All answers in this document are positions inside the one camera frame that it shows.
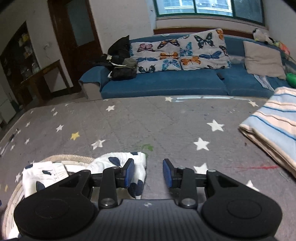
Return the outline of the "blue sofa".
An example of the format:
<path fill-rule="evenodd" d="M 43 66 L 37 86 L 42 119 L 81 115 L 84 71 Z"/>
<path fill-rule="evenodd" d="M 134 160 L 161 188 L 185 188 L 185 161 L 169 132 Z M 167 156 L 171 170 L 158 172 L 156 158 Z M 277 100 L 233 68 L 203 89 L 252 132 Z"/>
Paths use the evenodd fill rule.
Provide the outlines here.
<path fill-rule="evenodd" d="M 220 80 L 216 73 L 221 73 Z M 92 99 L 127 98 L 157 95 L 228 95 L 269 98 L 271 90 L 263 88 L 243 63 L 222 70 L 200 69 L 137 74 L 130 80 L 113 81 L 109 70 L 95 66 L 80 78 L 86 95 Z"/>

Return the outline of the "pen on table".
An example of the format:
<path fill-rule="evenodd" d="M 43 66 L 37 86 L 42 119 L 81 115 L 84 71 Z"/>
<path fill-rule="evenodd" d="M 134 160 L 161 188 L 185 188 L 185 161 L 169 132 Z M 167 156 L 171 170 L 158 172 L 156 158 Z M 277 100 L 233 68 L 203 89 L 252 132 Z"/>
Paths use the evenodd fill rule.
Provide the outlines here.
<path fill-rule="evenodd" d="M 19 129 L 17 128 L 12 134 L 11 136 L 9 137 L 8 141 L 6 142 L 6 144 L 4 145 L 4 147 L 1 149 L 1 152 L 0 152 L 0 157 L 2 158 L 8 145 L 13 141 L 14 137 L 19 133 Z"/>

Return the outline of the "dark display cabinet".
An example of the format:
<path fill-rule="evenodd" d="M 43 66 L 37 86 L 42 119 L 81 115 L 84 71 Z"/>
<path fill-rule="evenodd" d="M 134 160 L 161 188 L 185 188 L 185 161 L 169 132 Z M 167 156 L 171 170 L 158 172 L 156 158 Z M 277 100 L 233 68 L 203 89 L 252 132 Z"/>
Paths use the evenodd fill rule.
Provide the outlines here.
<path fill-rule="evenodd" d="M 10 39 L 1 54 L 1 65 L 9 86 L 19 105 L 25 107 L 33 101 L 31 88 L 25 84 L 33 75 L 33 65 L 39 66 L 24 22 Z"/>

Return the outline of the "round induction cooktop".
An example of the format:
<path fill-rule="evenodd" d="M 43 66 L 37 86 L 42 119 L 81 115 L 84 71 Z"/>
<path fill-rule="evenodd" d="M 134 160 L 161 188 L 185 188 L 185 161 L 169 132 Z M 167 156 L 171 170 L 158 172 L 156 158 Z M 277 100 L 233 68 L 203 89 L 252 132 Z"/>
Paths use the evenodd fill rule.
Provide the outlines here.
<path fill-rule="evenodd" d="M 91 162 L 95 159 L 92 157 L 78 156 L 78 155 L 70 155 L 70 154 L 59 154 L 49 156 L 43 159 L 41 162 L 51 161 L 52 163 L 62 163 L 68 172 L 75 173 L 82 168 L 87 167 Z M 4 218 L 1 226 L 1 231 L 3 235 L 3 239 L 8 240 L 11 238 L 15 238 L 18 236 L 19 232 L 17 230 L 15 221 L 14 221 L 14 210 L 17 204 L 24 199 L 22 181 L 20 181 L 15 190 L 13 191 L 8 205 L 6 207 Z"/>

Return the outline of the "green framed window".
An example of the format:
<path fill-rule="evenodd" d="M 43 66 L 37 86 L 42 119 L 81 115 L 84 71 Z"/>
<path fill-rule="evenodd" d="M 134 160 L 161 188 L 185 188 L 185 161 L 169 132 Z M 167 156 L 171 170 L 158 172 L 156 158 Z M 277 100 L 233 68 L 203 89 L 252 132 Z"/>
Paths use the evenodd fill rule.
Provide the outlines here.
<path fill-rule="evenodd" d="M 263 1 L 254 0 L 156 0 L 157 17 L 220 16 L 263 26 Z"/>

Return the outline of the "green round toy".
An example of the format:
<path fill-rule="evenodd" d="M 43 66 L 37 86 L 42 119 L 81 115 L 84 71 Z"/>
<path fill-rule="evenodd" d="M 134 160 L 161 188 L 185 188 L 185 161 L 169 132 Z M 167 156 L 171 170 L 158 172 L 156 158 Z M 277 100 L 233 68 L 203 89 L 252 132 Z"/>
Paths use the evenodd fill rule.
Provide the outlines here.
<path fill-rule="evenodd" d="M 292 87 L 296 88 L 296 75 L 293 73 L 287 73 L 286 75 L 287 83 Z"/>

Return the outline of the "dark wooden side table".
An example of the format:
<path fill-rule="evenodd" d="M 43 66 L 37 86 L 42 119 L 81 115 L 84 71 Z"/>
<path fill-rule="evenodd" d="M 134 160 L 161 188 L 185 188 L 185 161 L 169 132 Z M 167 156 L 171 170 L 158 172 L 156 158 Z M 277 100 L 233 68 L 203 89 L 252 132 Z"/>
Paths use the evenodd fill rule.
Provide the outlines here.
<path fill-rule="evenodd" d="M 45 80 L 45 75 L 50 73 L 51 71 L 58 69 L 59 73 L 63 79 L 63 82 L 66 86 L 67 92 L 71 94 L 71 88 L 70 85 L 66 79 L 65 73 L 62 69 L 60 60 L 57 60 L 53 62 L 52 64 L 42 68 L 37 73 L 31 75 L 30 77 L 23 80 L 19 87 L 18 87 L 18 94 L 20 94 L 20 91 L 25 87 L 30 87 L 33 91 L 34 96 L 36 96 L 39 105 L 43 105 L 45 101 L 47 100 L 47 97 L 51 97 L 51 92 L 49 85 L 47 84 Z"/>

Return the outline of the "pink plush toy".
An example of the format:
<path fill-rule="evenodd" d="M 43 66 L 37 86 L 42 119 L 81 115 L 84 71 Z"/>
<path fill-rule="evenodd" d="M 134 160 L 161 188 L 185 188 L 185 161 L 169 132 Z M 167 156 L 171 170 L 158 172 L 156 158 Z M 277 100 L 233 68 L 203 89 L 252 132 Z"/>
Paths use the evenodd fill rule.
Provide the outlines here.
<path fill-rule="evenodd" d="M 285 55 L 289 58 L 290 57 L 290 50 L 288 49 L 288 47 L 283 44 L 282 42 L 279 42 L 279 48 L 281 49 L 281 51 L 283 51 L 285 53 Z"/>

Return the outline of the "folded striped blanket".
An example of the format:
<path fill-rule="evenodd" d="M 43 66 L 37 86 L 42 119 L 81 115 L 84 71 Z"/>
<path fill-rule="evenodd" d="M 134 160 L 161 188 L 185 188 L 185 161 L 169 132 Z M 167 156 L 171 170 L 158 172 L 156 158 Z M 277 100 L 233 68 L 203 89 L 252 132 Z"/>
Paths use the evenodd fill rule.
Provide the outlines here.
<path fill-rule="evenodd" d="M 239 125 L 245 137 L 295 176 L 295 89 L 279 87 Z"/>

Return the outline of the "white black plush toy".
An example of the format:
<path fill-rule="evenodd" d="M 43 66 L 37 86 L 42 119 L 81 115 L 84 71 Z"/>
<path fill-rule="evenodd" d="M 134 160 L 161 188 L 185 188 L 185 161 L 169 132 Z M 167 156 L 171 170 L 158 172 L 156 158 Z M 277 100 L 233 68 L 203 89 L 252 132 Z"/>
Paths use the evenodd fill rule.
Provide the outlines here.
<path fill-rule="evenodd" d="M 260 29 L 255 28 L 252 34 L 255 41 L 262 42 L 266 45 L 274 45 L 274 39 L 269 37 L 267 33 L 262 32 Z"/>

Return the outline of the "dark wooden door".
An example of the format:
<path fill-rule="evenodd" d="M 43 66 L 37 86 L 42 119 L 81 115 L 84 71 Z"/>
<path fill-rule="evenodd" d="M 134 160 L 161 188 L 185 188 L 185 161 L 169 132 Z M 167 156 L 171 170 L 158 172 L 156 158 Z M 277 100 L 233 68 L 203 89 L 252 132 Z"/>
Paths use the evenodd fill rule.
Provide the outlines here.
<path fill-rule="evenodd" d="M 102 55 L 90 2 L 51 0 L 48 7 L 63 61 L 74 90 L 79 91 L 80 77 Z"/>

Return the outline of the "large butterfly pillow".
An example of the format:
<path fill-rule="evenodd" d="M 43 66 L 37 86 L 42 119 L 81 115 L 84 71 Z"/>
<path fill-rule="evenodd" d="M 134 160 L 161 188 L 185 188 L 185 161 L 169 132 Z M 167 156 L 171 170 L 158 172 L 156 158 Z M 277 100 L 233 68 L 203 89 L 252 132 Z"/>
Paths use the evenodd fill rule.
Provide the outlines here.
<path fill-rule="evenodd" d="M 222 29 L 193 33 L 178 38 L 183 70 L 227 69 L 231 67 Z"/>

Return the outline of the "small butterfly pillow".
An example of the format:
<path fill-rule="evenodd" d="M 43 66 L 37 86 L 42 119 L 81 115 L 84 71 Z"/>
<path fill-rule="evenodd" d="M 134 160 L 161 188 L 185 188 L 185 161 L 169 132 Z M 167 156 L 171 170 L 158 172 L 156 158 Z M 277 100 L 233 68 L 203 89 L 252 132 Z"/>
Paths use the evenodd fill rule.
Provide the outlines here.
<path fill-rule="evenodd" d="M 180 44 L 177 39 L 130 44 L 130 56 L 137 61 L 137 73 L 180 71 Z"/>

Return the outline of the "black bag pile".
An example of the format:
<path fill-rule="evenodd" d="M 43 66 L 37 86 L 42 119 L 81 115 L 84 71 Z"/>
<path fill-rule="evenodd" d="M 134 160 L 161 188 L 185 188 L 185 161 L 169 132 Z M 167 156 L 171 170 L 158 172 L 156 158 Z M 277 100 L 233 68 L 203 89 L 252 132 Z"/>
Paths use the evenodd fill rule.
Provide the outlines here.
<path fill-rule="evenodd" d="M 130 55 L 130 36 L 122 37 L 111 45 L 98 64 L 110 71 L 109 78 L 113 81 L 136 78 L 137 61 Z"/>

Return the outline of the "black remote control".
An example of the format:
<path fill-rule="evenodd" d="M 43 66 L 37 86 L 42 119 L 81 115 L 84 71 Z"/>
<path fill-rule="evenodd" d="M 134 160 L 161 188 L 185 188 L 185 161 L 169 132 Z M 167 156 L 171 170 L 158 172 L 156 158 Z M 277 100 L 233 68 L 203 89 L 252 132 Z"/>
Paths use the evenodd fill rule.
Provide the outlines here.
<path fill-rule="evenodd" d="M 224 80 L 224 79 L 225 79 L 221 73 L 216 73 L 216 74 L 217 74 L 217 76 L 218 76 L 218 78 L 219 78 L 220 80 Z"/>

